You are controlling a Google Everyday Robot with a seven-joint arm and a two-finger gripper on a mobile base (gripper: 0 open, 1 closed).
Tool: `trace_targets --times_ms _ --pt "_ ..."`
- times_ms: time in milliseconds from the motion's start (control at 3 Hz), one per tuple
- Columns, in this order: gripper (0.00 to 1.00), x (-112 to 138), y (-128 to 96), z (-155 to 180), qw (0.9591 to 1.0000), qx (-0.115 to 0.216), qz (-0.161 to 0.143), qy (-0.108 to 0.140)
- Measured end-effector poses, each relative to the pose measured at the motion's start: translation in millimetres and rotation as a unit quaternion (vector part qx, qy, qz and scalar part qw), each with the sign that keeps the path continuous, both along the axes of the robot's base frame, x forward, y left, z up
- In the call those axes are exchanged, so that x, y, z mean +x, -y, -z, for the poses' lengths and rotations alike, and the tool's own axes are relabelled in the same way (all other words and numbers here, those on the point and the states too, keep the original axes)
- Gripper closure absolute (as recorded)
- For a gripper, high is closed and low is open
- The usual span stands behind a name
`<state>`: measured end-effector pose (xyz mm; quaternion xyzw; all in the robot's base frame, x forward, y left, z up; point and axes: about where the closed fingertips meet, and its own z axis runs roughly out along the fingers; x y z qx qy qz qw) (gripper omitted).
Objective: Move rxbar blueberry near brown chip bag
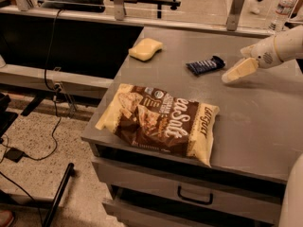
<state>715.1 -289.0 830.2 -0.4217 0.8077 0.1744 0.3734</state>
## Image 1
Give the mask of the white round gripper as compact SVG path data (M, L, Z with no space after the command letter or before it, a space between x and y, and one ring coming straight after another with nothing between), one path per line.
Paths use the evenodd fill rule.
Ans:
M222 75L223 83L230 83L255 73L258 67L268 69L282 64L276 52L275 36L268 37L256 44L241 49L241 54L247 58L238 61Z

